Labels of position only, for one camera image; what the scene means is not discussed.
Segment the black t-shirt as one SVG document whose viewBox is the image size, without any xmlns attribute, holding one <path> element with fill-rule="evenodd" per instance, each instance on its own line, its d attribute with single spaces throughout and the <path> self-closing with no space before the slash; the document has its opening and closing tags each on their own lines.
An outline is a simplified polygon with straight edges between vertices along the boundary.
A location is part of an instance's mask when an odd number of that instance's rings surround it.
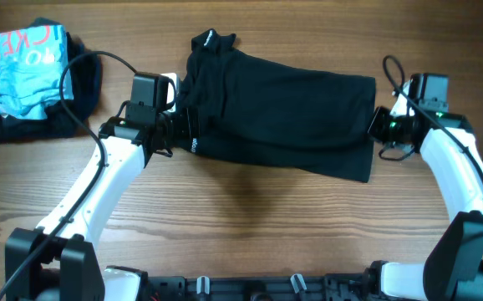
<svg viewBox="0 0 483 301">
<path fill-rule="evenodd" d="M 213 28 L 191 40 L 176 107 L 196 110 L 200 134 L 175 145 L 220 161 L 367 182 L 375 78 L 293 68 L 235 42 Z"/>
</svg>

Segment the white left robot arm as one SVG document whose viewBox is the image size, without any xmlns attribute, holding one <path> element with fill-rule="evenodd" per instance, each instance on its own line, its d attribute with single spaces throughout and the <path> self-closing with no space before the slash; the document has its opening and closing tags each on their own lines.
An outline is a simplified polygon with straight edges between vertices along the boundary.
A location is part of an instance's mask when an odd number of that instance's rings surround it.
<svg viewBox="0 0 483 301">
<path fill-rule="evenodd" d="M 95 136 L 89 163 L 64 199 L 33 229 L 16 228 L 5 246 L 7 300 L 146 300 L 148 274 L 101 268 L 96 248 L 112 211 L 154 154 L 200 134 L 194 108 L 140 109 L 113 116 Z"/>
</svg>

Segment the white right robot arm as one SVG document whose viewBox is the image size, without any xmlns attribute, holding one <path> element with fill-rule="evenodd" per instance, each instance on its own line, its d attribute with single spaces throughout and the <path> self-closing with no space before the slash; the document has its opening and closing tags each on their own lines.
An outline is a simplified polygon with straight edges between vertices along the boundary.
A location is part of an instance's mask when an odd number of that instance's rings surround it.
<svg viewBox="0 0 483 301">
<path fill-rule="evenodd" d="M 379 106 L 368 133 L 384 149 L 421 155 L 439 186 L 450 225 L 424 263 L 385 263 L 379 289 L 395 298 L 483 300 L 483 162 L 474 131 L 446 102 L 448 78 L 414 74 Z"/>
</svg>

